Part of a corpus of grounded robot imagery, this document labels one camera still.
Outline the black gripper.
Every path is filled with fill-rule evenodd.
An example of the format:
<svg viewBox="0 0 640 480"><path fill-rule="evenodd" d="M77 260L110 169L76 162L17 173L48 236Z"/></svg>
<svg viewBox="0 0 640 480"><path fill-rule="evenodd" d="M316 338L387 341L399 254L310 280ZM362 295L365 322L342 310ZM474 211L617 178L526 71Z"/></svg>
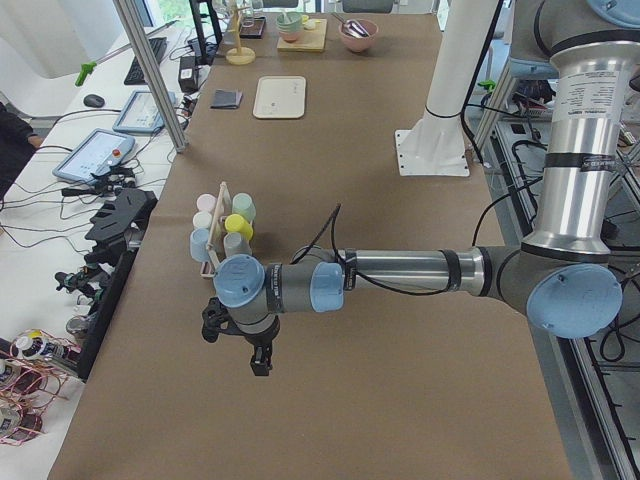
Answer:
<svg viewBox="0 0 640 480"><path fill-rule="evenodd" d="M269 374L273 369L271 357L273 341L280 331L280 320L274 319L269 327L259 333L243 333L245 339L253 346L250 366L255 376Z"/></svg>

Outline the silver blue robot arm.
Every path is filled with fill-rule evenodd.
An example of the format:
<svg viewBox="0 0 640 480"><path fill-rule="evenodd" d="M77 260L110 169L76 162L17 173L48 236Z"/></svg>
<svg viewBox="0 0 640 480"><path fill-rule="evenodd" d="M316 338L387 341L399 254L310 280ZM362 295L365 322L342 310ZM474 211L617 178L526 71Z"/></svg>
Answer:
<svg viewBox="0 0 640 480"><path fill-rule="evenodd" d="M520 1L511 55L551 64L558 81L540 203L519 246L418 252L310 245L291 264L266 266L236 254L215 271L203 338L244 338L254 374L266 376L281 314L338 310L362 282L411 296L465 291L494 298L560 338L611 324L624 289L609 270L601 227L624 96L639 62L639 5Z"/></svg>

